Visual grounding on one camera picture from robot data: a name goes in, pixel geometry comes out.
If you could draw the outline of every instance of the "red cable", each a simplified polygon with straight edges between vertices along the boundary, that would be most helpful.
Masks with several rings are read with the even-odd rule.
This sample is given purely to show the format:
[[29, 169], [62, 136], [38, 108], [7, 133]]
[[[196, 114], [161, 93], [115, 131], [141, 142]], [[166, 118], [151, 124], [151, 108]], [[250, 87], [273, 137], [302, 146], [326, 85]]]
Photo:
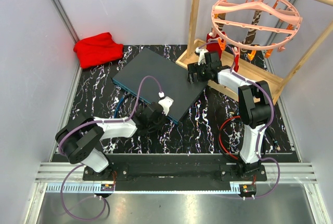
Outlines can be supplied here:
[[[220, 127], [220, 131], [223, 129], [223, 127], [228, 123], [228, 122], [230, 122], [232, 119], [236, 119], [236, 118], [240, 118], [240, 116], [233, 116], [233, 117], [230, 117], [229, 119], [227, 119], [222, 125], [221, 125], [221, 127]], [[232, 158], [234, 158], [234, 159], [236, 159], [236, 160], [238, 160], [238, 157], [237, 156], [234, 156], [234, 155], [232, 155], [225, 147], [224, 147], [224, 145], [223, 145], [223, 143], [222, 143], [222, 140], [221, 140], [221, 135], [219, 134], [219, 142], [220, 142], [220, 145], [221, 145], [221, 147], [223, 148], [223, 150], [228, 154], [228, 155], [230, 155]]]

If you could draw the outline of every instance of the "gray floor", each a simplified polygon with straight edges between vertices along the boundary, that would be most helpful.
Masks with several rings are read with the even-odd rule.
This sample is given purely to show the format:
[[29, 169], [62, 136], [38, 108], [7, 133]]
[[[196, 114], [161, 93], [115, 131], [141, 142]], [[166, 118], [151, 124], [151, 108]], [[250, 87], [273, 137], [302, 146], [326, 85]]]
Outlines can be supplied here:
[[[259, 194], [267, 185], [258, 185]], [[67, 207], [74, 206], [87, 194], [66, 194]], [[177, 194], [114, 194], [107, 198], [107, 211], [93, 223], [315, 223], [301, 185], [280, 184], [271, 195], [254, 201], [230, 200], [217, 195]], [[92, 218], [102, 209], [102, 202], [90, 199], [71, 212]], [[39, 224], [82, 223], [63, 213], [60, 195], [47, 193], [44, 197]]]

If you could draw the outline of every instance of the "black marble table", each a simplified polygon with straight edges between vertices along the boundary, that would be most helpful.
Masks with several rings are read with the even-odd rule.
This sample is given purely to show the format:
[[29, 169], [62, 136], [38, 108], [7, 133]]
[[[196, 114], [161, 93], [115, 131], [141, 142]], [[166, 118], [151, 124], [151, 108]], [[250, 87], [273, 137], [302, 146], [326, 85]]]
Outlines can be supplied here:
[[[124, 47], [124, 57], [82, 71], [78, 89], [70, 113], [74, 119], [84, 111], [96, 117], [113, 117], [119, 99], [125, 93], [112, 83], [112, 77], [129, 63], [143, 48], [175, 62], [186, 49], [186, 45], [131, 45]], [[261, 52], [257, 52], [254, 64], [266, 69]], [[135, 98], [129, 96], [122, 105], [118, 117], [128, 116]], [[238, 114], [238, 103], [222, 93], [207, 87], [185, 115], [178, 126], [168, 121], [156, 133], [134, 138], [103, 140], [98, 149], [111, 153], [220, 153], [218, 145], [219, 126], [232, 114]], [[265, 138], [267, 153], [292, 153], [286, 129], [278, 106], [270, 126], [281, 150], [277, 151], [270, 138]], [[232, 123], [225, 129], [223, 139], [229, 150], [237, 152], [242, 146], [243, 127]]]

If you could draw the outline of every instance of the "gray wall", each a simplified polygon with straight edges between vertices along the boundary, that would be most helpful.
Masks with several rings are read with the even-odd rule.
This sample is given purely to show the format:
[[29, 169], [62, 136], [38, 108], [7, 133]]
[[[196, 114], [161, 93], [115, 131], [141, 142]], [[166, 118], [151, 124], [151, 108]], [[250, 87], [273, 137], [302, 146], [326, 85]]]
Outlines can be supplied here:
[[[333, 20], [333, 7], [298, 0], [303, 23], [281, 53], [271, 56], [276, 74], [284, 77]], [[317, 49], [282, 93], [303, 161], [311, 162], [327, 210], [333, 219], [333, 34]]]
[[[79, 37], [86, 38], [109, 31], [123, 44], [187, 44], [191, 0], [61, 0]], [[196, 37], [206, 39], [211, 29], [210, 14], [217, 0], [200, 0]], [[230, 13], [232, 20], [251, 22], [252, 11]], [[261, 23], [274, 27], [276, 18], [263, 15]], [[242, 41], [247, 30], [224, 30]], [[264, 44], [269, 32], [257, 32], [257, 44]]]
[[0, 0], [0, 222], [22, 223], [77, 67], [50, 0]]

